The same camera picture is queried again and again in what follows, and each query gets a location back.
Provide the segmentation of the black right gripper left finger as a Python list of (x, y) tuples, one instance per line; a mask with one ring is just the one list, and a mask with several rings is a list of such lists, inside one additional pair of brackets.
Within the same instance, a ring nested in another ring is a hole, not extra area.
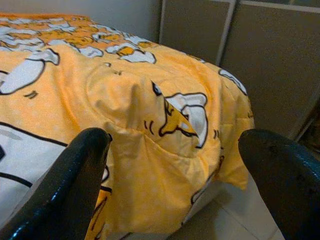
[(2, 240), (83, 240), (94, 215), (112, 137), (79, 133), (0, 228)]

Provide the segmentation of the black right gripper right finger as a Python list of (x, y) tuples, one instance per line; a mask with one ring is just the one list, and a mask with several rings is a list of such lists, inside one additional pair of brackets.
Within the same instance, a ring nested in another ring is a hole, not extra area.
[(302, 145), (265, 129), (245, 130), (240, 156), (286, 240), (320, 238), (320, 162)]

